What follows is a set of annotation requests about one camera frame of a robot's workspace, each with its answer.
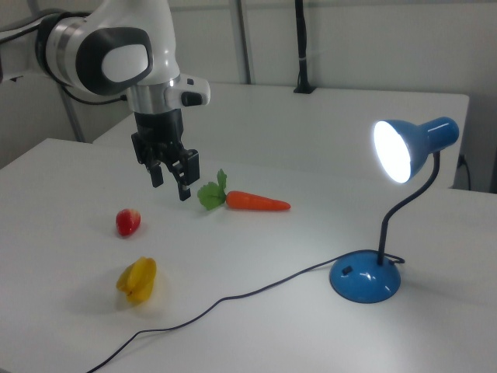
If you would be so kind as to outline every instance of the carrot leaves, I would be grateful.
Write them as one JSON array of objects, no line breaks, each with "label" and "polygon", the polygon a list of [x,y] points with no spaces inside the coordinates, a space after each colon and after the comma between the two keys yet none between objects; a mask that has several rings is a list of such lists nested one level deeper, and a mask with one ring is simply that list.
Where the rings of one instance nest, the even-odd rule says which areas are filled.
[{"label": "carrot leaves", "polygon": [[200,203],[207,209],[212,210],[217,206],[221,206],[226,201],[226,193],[224,189],[226,188],[227,176],[222,169],[217,173],[217,182],[209,182],[202,186],[197,196],[199,197]]}]

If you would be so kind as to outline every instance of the orange carrot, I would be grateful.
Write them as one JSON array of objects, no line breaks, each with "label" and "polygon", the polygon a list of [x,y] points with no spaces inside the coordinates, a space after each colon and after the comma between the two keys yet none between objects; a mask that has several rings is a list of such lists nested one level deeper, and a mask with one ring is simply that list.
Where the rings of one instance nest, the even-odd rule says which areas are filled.
[{"label": "orange carrot", "polygon": [[221,206],[224,202],[230,207],[239,210],[257,211],[282,211],[290,210],[290,204],[282,200],[257,196],[246,192],[233,190],[226,194],[226,179],[228,177],[222,169],[217,173],[217,183],[209,182],[202,186],[198,193],[200,203],[207,209],[212,210]]},{"label": "orange carrot", "polygon": [[282,200],[257,196],[246,192],[232,190],[226,195],[226,204],[229,208],[257,211],[282,211],[290,210],[290,204]]}]

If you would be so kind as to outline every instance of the strawberry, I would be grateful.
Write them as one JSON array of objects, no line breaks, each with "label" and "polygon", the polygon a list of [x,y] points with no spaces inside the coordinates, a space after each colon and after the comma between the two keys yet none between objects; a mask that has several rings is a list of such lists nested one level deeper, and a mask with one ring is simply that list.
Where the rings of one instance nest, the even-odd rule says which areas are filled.
[{"label": "strawberry", "polygon": [[140,225],[141,216],[137,210],[132,208],[125,208],[117,213],[116,227],[117,231],[122,236],[127,236],[138,229]]}]

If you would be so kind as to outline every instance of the blue desk lamp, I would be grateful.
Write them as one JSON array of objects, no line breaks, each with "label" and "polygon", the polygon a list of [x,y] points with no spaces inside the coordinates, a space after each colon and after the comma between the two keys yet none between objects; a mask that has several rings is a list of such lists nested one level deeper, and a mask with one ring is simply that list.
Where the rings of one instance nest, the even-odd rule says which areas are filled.
[{"label": "blue desk lamp", "polygon": [[360,250],[335,262],[329,280],[337,293],[359,303],[382,302],[395,294],[400,287],[401,276],[395,262],[384,258],[388,221],[395,212],[432,185],[440,169],[440,151],[456,142],[458,137],[456,122],[447,117],[419,126],[403,120],[381,120],[374,125],[374,146],[378,158],[394,181],[409,181],[425,164],[429,154],[433,154],[433,171],[421,188],[385,215],[377,252]]}]

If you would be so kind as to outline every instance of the wall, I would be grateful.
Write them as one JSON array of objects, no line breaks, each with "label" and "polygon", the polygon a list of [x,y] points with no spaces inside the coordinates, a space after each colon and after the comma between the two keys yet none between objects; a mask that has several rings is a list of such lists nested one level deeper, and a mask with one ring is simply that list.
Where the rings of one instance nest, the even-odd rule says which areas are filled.
[{"label": "wall", "polygon": [[[497,4],[401,0],[305,4],[313,84],[470,96],[461,151],[474,189],[488,191],[497,144]],[[294,2],[246,0],[246,8],[254,83],[295,85]],[[466,187],[463,169],[456,187]]]},{"label": "wall", "polygon": [[[93,9],[101,1],[39,0],[40,8]],[[244,82],[236,0],[170,0],[182,71],[212,82]],[[252,83],[295,85],[297,38],[293,0],[242,0]],[[475,190],[488,191],[497,143],[497,2],[471,0],[305,1],[309,76],[320,87],[470,96],[461,151]],[[29,10],[0,0],[0,25]],[[128,115],[125,103],[74,103],[88,140]],[[0,85],[0,166],[44,137],[71,138],[52,82]],[[456,187],[466,187],[462,169]]]},{"label": "wall", "polygon": [[[0,26],[30,15],[25,2],[1,0],[0,9]],[[75,138],[57,87],[43,77],[2,83],[0,118],[0,167],[47,137]]]}]

